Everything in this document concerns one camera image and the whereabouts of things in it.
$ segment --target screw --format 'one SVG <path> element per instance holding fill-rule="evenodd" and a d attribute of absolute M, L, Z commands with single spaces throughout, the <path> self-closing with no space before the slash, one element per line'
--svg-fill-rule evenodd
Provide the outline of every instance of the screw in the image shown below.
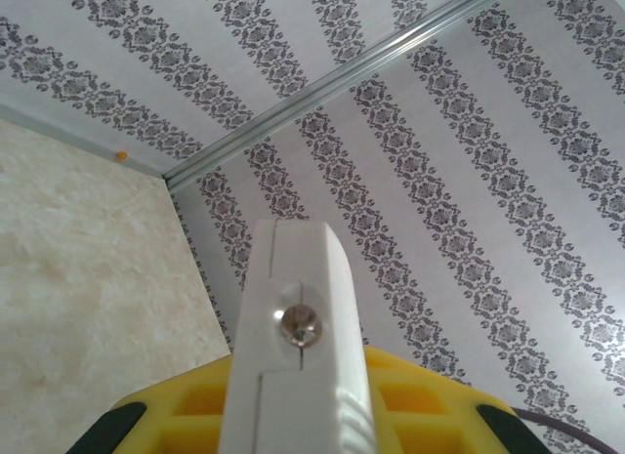
<path fill-rule="evenodd" d="M 321 337 L 321 320 L 310 306 L 295 305 L 287 309 L 280 320 L 280 329 L 286 341 L 304 349 Z"/>

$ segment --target beige wall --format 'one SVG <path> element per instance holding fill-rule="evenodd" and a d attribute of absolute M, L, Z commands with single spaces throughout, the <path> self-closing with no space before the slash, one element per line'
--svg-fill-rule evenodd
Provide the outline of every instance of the beige wall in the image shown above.
<path fill-rule="evenodd" d="M 228 348 L 161 180 L 6 122 L 0 143 L 0 449 L 64 452 Z"/>

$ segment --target white plastic housing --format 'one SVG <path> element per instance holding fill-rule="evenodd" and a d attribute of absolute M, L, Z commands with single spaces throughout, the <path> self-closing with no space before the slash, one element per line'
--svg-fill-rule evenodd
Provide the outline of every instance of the white plastic housing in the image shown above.
<path fill-rule="evenodd" d="M 323 326 L 302 350 L 280 331 L 300 303 Z M 325 223 L 256 225 L 219 452 L 377 452 L 352 273 Z"/>

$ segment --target damask pattern wallpaper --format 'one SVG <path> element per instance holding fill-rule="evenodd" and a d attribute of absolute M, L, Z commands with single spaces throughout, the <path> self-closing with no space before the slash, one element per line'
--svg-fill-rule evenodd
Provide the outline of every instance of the damask pattern wallpaper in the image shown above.
<path fill-rule="evenodd" d="M 165 172 L 446 1 L 9 0 L 3 98 Z M 501 0 L 176 192 L 230 346 L 254 223 L 325 221 L 364 342 L 625 450 L 624 79 L 614 0 Z"/>

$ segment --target black cable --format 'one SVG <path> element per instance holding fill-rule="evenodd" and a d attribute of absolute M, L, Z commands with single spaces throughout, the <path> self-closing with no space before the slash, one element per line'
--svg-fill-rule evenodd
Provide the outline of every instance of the black cable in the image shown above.
<path fill-rule="evenodd" d="M 583 442 L 587 446 L 592 447 L 601 454 L 619 454 L 618 452 L 616 452 L 616 450 L 609 447 L 603 441 L 599 441 L 591 434 L 582 432 L 579 428 L 575 428 L 568 423 L 561 422 L 560 420 L 556 420 L 555 418 L 551 418 L 547 415 L 523 410 L 522 408 L 513 407 L 513 410 L 522 420 L 537 423 L 538 425 L 544 425 L 545 427 L 553 428 L 554 430 L 557 430 L 561 433 L 568 434 L 569 436 Z"/>

